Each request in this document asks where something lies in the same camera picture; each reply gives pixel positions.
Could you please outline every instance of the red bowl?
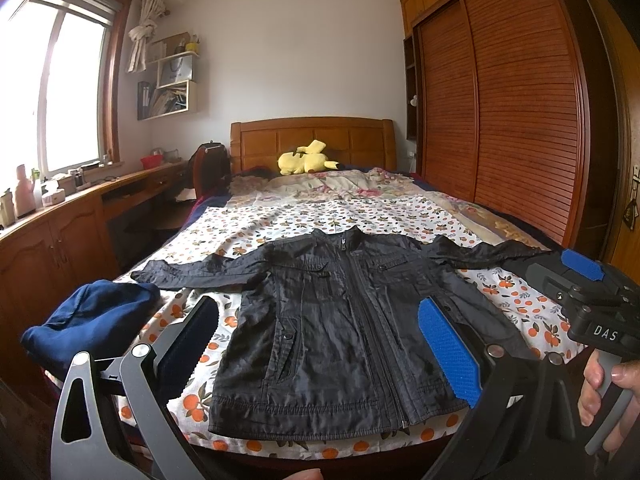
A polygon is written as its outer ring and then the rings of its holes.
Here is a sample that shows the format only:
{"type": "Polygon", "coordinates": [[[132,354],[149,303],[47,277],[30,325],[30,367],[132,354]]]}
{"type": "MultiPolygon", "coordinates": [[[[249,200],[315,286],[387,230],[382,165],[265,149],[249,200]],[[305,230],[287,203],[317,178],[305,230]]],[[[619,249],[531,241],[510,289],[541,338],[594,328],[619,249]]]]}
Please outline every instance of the red bowl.
{"type": "Polygon", "coordinates": [[[142,167],[145,170],[151,170],[152,168],[157,168],[162,164],[162,155],[147,155],[140,159],[142,162],[142,167]]]}

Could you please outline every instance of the bed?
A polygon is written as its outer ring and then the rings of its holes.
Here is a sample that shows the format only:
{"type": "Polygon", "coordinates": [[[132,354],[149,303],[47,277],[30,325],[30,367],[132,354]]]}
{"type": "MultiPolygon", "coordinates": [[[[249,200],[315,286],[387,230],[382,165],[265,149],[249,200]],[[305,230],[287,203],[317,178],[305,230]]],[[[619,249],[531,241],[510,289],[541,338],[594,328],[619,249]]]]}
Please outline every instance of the bed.
{"type": "MultiPolygon", "coordinates": [[[[327,233],[353,226],[370,234],[404,234],[429,242],[443,234],[457,244],[497,244],[508,238],[532,246],[538,240],[494,213],[453,199],[410,176],[395,173],[395,139],[391,121],[360,118],[295,118],[235,123],[230,156],[233,177],[228,192],[202,197],[182,231],[149,259],[184,263],[211,253],[236,258],[276,238],[320,228],[327,233]],[[280,176],[249,171],[271,170],[277,154],[319,138],[331,157],[364,170],[280,176]]],[[[583,346],[567,336],[567,320],[551,299],[524,280],[501,269],[460,270],[521,331],[531,351],[544,357],[560,353],[565,361],[583,346]]],[[[130,272],[119,281],[130,281],[130,272]]],[[[435,441],[459,427],[466,408],[393,433],[337,441],[257,441],[228,438],[207,430],[208,402],[218,365],[238,323],[240,294],[212,290],[162,291],[155,312],[132,342],[153,342],[170,323],[181,322],[203,294],[218,304],[219,326],[195,367],[182,395],[168,403],[184,437],[194,446],[238,455],[296,460],[363,456],[435,441]]],[[[124,398],[120,417],[134,426],[124,398]]]]}

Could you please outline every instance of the window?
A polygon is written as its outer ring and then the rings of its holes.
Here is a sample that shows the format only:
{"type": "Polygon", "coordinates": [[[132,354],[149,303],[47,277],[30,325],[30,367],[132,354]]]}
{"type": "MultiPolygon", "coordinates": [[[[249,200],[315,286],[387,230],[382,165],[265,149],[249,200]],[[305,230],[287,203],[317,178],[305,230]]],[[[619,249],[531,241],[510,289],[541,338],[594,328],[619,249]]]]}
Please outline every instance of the window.
{"type": "Polygon", "coordinates": [[[102,89],[121,10],[116,0],[29,0],[0,25],[0,190],[19,164],[52,176],[111,150],[102,89]]]}

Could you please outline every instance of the wooden headboard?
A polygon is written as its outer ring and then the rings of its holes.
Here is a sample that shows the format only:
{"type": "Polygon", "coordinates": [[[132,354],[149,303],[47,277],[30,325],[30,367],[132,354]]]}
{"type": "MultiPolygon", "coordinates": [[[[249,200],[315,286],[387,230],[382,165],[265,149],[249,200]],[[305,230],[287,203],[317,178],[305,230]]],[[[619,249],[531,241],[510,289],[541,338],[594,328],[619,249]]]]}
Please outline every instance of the wooden headboard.
{"type": "Polygon", "coordinates": [[[390,119],[294,117],[231,124],[231,172],[265,166],[278,170],[282,153],[312,140],[326,143],[329,160],[361,168],[396,170],[396,136],[390,119]]]}

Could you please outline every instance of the black jacket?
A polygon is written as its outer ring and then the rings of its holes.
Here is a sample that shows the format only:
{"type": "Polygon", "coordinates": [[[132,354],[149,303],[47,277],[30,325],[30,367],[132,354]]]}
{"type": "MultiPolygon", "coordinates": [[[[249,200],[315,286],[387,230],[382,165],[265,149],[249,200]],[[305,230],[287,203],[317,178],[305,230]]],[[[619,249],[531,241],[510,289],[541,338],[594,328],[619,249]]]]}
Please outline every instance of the black jacket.
{"type": "Polygon", "coordinates": [[[417,424],[466,405],[417,323],[430,296],[486,343],[532,354],[515,326],[454,269],[539,254],[513,240],[462,248],[358,228],[276,240],[236,259],[149,261],[160,288],[241,285],[242,307],[216,376],[209,431],[234,438],[333,440],[417,424]]]}

